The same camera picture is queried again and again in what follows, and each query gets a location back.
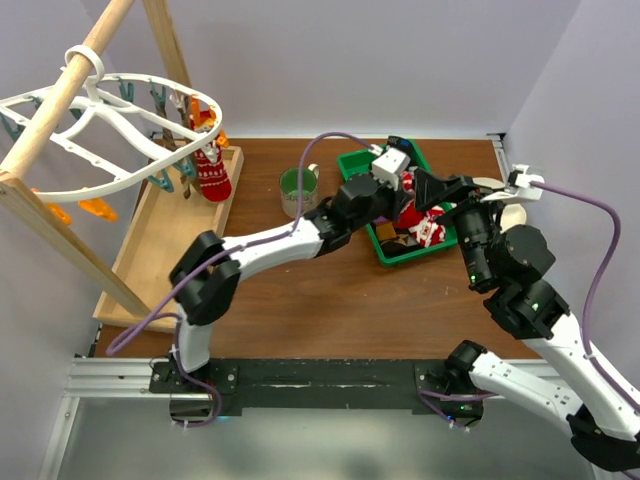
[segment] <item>gray floor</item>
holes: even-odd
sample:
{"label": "gray floor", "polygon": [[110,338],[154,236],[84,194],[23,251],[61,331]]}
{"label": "gray floor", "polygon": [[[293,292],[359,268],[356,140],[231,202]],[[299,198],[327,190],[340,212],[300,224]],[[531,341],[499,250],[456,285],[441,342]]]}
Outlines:
{"label": "gray floor", "polygon": [[589,479],[554,427],[504,400],[471,433],[404,411],[246,410],[184,432],[166,400],[83,400],[60,480]]}

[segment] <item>mug handle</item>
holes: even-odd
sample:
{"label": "mug handle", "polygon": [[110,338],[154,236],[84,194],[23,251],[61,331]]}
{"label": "mug handle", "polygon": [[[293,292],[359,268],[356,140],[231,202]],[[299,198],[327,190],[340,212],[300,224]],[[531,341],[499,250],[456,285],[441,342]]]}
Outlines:
{"label": "mug handle", "polygon": [[320,176],[320,166],[318,164],[312,163],[307,168],[311,170],[311,173],[313,173],[316,176],[316,178]]}

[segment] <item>wooden tray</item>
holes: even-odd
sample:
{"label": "wooden tray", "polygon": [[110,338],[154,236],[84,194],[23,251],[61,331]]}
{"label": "wooden tray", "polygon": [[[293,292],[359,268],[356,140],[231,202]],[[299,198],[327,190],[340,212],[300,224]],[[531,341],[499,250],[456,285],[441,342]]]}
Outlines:
{"label": "wooden tray", "polygon": [[[184,199],[180,173],[173,168],[167,172],[176,191],[168,193],[148,184],[144,189],[113,271],[149,308],[157,305],[171,289],[169,272],[195,237],[206,230],[214,230],[220,236],[224,232],[244,161],[242,149],[229,147],[223,150],[222,159],[233,185],[231,197],[224,202],[211,203],[196,193]],[[163,311],[175,311],[174,302],[171,301]],[[142,317],[127,312],[104,292],[100,295],[93,316],[104,323],[121,326],[130,326],[142,320]],[[158,320],[150,328],[172,330],[173,320]]]}

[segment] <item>teal clip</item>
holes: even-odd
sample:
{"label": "teal clip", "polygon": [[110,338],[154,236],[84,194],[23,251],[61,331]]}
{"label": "teal clip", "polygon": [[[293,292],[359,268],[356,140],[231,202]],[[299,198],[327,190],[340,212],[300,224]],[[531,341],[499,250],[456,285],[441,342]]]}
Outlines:
{"label": "teal clip", "polygon": [[71,115],[73,115],[73,118],[75,118],[76,120],[80,120],[80,117],[84,113],[79,108],[70,108],[69,111],[71,112]]}
{"label": "teal clip", "polygon": [[150,175],[147,177],[147,180],[149,180],[156,187],[160,187],[164,191],[172,193],[173,183],[171,183],[169,174],[166,172],[166,170],[161,170],[161,172],[162,172],[162,178],[156,178],[154,175]]}
{"label": "teal clip", "polygon": [[118,78],[118,84],[122,99],[129,103],[133,103],[133,83],[124,83],[121,78]]}
{"label": "teal clip", "polygon": [[11,125],[9,124],[7,117],[5,117],[2,113],[0,113],[0,119],[2,120],[2,125],[4,125],[4,129],[7,131],[7,133],[11,137],[11,140],[13,140],[14,142],[18,140],[18,137],[24,131],[25,127],[22,125],[16,124],[16,128],[14,130],[13,128],[11,128]]}
{"label": "teal clip", "polygon": [[42,105],[42,100],[40,100],[38,97],[34,97],[33,95],[29,97],[29,100],[34,103],[36,110],[38,110],[40,108],[40,105]]}
{"label": "teal clip", "polygon": [[196,178],[196,169],[193,168],[193,162],[191,156],[187,156],[184,159],[184,165],[180,162],[176,162],[172,165],[173,168],[178,170],[181,174],[186,175],[189,178]]}
{"label": "teal clip", "polygon": [[153,82],[149,82],[151,84],[151,90],[149,93],[153,97],[153,101],[156,104],[157,108],[164,110],[165,105],[167,104],[167,87],[162,86],[162,93],[159,94],[156,92],[156,86]]}

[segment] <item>wall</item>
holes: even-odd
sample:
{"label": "wall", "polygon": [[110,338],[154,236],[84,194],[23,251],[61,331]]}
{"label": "wall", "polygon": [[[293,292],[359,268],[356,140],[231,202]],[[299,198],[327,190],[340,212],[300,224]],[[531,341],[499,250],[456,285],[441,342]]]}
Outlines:
{"label": "wall", "polygon": [[[81,43],[92,21],[78,0],[5,2],[0,16],[3,72],[0,98],[51,85],[67,48]],[[112,70],[107,59],[108,70]],[[32,112],[31,107],[25,110]],[[79,142],[134,169],[143,159],[95,125]],[[12,145],[0,128],[0,158]],[[42,191],[96,185],[102,176],[50,146],[27,184]],[[121,220],[107,224],[73,206],[73,229],[111,263],[124,237],[137,192],[109,198]],[[2,477],[37,477],[74,353],[86,354],[98,288],[8,211],[0,209],[0,468]]]}
{"label": "wall", "polygon": [[[82,0],[97,19],[107,0]],[[579,0],[174,0],[195,88],[232,136],[475,136],[509,127]],[[163,74],[141,2],[108,49]]]}
{"label": "wall", "polygon": [[[594,342],[636,386],[638,18],[640,3],[635,0],[584,0],[507,135],[510,161],[539,165],[548,183],[592,195],[618,209],[622,240],[594,303]],[[611,238],[608,215],[549,193],[530,213],[558,257],[550,278],[581,313]]]}

